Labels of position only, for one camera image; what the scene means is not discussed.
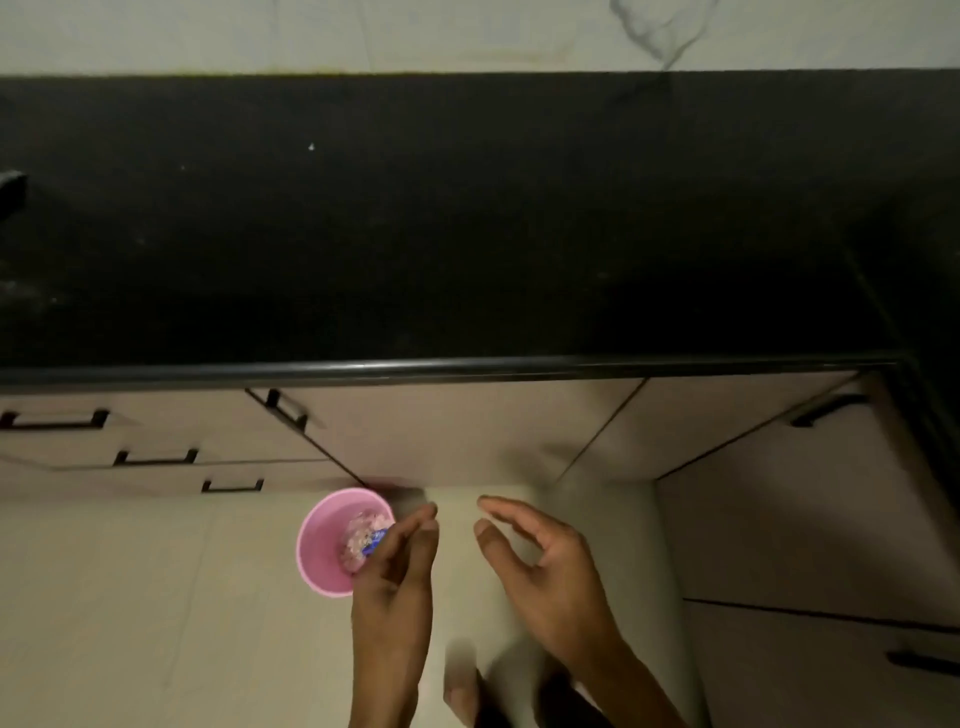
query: pink cup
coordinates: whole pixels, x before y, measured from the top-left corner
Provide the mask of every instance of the pink cup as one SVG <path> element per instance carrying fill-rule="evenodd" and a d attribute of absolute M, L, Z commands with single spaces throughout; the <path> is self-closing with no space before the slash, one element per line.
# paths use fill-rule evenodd
<path fill-rule="evenodd" d="M 369 511 L 395 520 L 390 504 L 366 488 L 331 493 L 303 520 L 297 537 L 297 568 L 314 592 L 324 596 L 353 594 L 353 577 L 340 565 L 340 549 L 347 524 Z"/>

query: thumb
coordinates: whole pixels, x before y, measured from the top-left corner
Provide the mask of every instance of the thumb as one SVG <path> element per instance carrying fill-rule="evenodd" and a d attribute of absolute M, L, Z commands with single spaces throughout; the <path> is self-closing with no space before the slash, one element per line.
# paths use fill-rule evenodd
<path fill-rule="evenodd" d="M 480 519 L 473 525 L 473 535 L 487 563 L 500 577 L 508 596 L 514 595 L 528 583 L 530 567 L 520 561 L 499 528 L 487 519 Z"/>
<path fill-rule="evenodd" d="M 426 521 L 420 524 L 414 535 L 410 537 L 410 561 L 407 565 L 407 575 L 403 583 L 430 586 L 430 570 L 433 569 L 433 560 L 437 557 L 437 546 L 440 545 L 440 524 L 436 521 Z"/>

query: white marble wall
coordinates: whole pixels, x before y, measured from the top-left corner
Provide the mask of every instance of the white marble wall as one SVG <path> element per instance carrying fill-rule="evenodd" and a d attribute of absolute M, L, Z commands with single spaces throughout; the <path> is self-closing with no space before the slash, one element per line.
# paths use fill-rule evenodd
<path fill-rule="evenodd" d="M 958 65 L 958 0 L 0 0 L 0 75 Z"/>

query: cup rim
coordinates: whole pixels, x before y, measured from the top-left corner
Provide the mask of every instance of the cup rim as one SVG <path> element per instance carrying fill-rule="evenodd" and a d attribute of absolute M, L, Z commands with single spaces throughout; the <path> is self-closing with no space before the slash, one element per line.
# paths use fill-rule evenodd
<path fill-rule="evenodd" d="M 300 524 L 300 532 L 297 534 L 297 570 L 300 572 L 300 578 L 306 583 L 310 589 L 316 592 L 319 595 L 329 596 L 334 599 L 339 599 L 344 596 L 350 596 L 353 594 L 353 589 L 350 588 L 345 592 L 332 592 L 330 590 L 319 587 L 313 583 L 309 576 L 307 576 L 306 569 L 303 567 L 303 559 L 300 557 L 300 546 L 303 542 L 303 533 L 306 530 L 306 525 L 313 518 L 313 515 L 319 511 L 329 500 L 337 500 L 343 496 L 349 494 L 363 494 L 364 497 L 368 497 L 370 500 L 377 502 L 379 505 L 383 506 L 384 510 L 387 511 L 387 514 L 390 516 L 390 520 L 396 523 L 396 516 L 394 515 L 394 509 L 390 507 L 390 503 L 381 496 L 376 491 L 372 491 L 370 488 L 361 488 L 361 487 L 352 487 L 352 488 L 341 488 L 338 491 L 333 491 L 333 493 L 328 493 L 326 496 L 321 498 L 320 502 L 317 503 L 313 508 L 310 509 L 310 512 L 303 518 L 303 522 Z"/>

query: finger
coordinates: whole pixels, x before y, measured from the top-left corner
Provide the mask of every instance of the finger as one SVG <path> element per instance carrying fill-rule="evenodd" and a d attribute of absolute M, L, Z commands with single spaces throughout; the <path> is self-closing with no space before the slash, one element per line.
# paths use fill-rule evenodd
<path fill-rule="evenodd" d="M 410 537 L 409 544 L 410 561 L 401 589 L 408 584 L 429 587 L 430 570 L 433 569 L 433 560 L 437 557 L 437 546 L 440 544 L 440 524 L 436 521 L 423 522 Z"/>
<path fill-rule="evenodd" d="M 530 579 L 530 567 L 520 561 L 507 537 L 487 519 L 480 519 L 473 525 L 480 552 L 493 571 L 500 578 L 507 594 L 522 590 Z"/>
<path fill-rule="evenodd" d="M 367 558 L 364 567 L 369 566 L 368 570 L 377 572 L 386 570 L 387 565 L 403 550 L 407 539 L 420 528 L 420 524 L 432 521 L 436 517 L 437 504 L 425 503 L 402 521 L 394 523 Z"/>
<path fill-rule="evenodd" d="M 537 544 L 537 539 L 535 539 L 535 538 L 534 538 L 533 536 L 531 536 L 529 533 L 527 533 L 527 532 L 524 531 L 522 528 L 520 528 L 518 525 L 516 525 L 516 523 L 511 523 L 510 526 L 511 526 L 511 528 L 514 530 L 514 533 L 517 534 L 517 536 L 520 536 L 520 537 L 526 539 L 526 540 L 529 541 L 531 544 L 534 544 L 534 545 Z"/>
<path fill-rule="evenodd" d="M 494 518 L 505 521 L 528 533 L 540 544 L 548 548 L 564 531 L 566 524 L 552 516 L 547 516 L 529 503 L 511 498 L 481 496 L 477 505 Z"/>

